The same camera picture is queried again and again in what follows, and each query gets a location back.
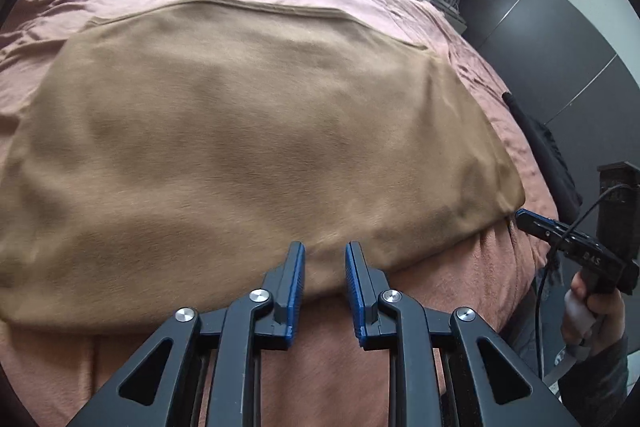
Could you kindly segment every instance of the blue gripper pad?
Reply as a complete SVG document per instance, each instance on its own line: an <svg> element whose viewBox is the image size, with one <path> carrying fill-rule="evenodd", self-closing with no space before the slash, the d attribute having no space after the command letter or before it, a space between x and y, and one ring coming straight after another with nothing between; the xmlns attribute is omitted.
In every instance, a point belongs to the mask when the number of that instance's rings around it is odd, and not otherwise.
<svg viewBox="0 0 640 427"><path fill-rule="evenodd" d="M300 304L302 303L302 293L305 286L305 247L302 243L296 245L296 263L293 269L291 287L289 289L289 299L287 300L287 329L285 332L285 342L290 347L296 336L298 329L298 316L300 315Z"/></svg>
<svg viewBox="0 0 640 427"><path fill-rule="evenodd" d="M347 279L347 293L351 307L351 316L353 317L353 330L360 347L364 347L367 339L364 298L362 296L362 290L360 289L360 280L358 279L356 261L351 244L348 244L344 250L344 269Z"/></svg>

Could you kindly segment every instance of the black sleeve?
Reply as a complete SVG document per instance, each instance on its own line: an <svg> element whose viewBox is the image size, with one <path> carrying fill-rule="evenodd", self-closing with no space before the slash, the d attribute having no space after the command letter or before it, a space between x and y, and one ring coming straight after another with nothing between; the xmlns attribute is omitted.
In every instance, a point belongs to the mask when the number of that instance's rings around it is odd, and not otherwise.
<svg viewBox="0 0 640 427"><path fill-rule="evenodd" d="M626 398L626 350L623 336L595 357L576 363L559 381L562 403L581 427L605 426Z"/></svg>

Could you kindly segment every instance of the triangular cutout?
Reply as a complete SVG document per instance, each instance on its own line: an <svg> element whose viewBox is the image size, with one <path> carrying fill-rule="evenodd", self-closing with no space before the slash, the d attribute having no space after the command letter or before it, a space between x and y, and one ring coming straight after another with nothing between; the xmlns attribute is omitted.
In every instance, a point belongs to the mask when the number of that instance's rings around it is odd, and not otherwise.
<svg viewBox="0 0 640 427"><path fill-rule="evenodd" d="M529 384L487 339L478 340L478 349L489 377L489 384L499 405L531 394Z"/></svg>
<svg viewBox="0 0 640 427"><path fill-rule="evenodd" d="M124 381L118 394L139 404L151 405L156 399L160 379L173 345L174 342L171 339L165 339L158 344L158 347Z"/></svg>

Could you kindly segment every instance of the human hand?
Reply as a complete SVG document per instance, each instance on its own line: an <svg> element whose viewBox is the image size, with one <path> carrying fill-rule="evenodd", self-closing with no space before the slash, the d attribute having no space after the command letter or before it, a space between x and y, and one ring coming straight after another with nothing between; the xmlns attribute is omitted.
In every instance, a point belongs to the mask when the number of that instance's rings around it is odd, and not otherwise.
<svg viewBox="0 0 640 427"><path fill-rule="evenodd" d="M571 289L564 296L564 316L562 317L562 338L568 345L577 345L583 339L591 339L590 356L615 344L625 333L625 302L620 291L610 294L590 295L586 300L587 286L578 272L571 281ZM604 320L596 333L591 327L596 321L593 314L604 315Z"/></svg>

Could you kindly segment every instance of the bed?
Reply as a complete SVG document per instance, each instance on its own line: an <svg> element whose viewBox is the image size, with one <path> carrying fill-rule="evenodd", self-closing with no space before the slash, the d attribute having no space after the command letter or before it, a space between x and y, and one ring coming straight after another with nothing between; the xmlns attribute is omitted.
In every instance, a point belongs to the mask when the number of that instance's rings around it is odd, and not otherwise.
<svg viewBox="0 0 640 427"><path fill-rule="evenodd" d="M92 17L114 18L176 0L19 0L0 34L0 162L20 115L66 39ZM430 4L418 0L255 0L344 10L373 28L427 45L454 68L516 166L526 208L556 217L495 71ZM500 330L545 262L545 245L505 219L447 251L390 274L393 287L450 312L470 306ZM145 335L71 335L0 324L0 363L40 427L66 425ZM263 355L264 425L386 425L388 363L353 338L342 296L309 303L291 351Z"/></svg>

